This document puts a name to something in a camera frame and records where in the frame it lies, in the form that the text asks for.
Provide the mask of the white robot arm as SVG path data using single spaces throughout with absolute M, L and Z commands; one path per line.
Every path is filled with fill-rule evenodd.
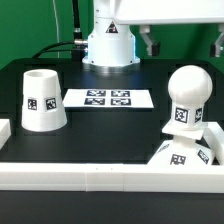
M 123 67 L 137 64 L 135 36 L 130 27 L 138 25 L 150 56 L 159 54 L 159 45 L 150 37 L 153 25 L 219 25 L 221 34 L 211 47 L 218 57 L 224 43 L 224 0 L 93 0 L 94 28 L 88 36 L 85 64 L 96 67 Z

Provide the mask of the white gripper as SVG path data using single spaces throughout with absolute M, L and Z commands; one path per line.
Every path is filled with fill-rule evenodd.
M 141 25 L 139 33 L 149 56 L 160 53 L 150 26 L 160 24 L 222 23 L 210 56 L 220 57 L 224 50 L 224 0 L 113 0 L 113 18 L 119 24 Z

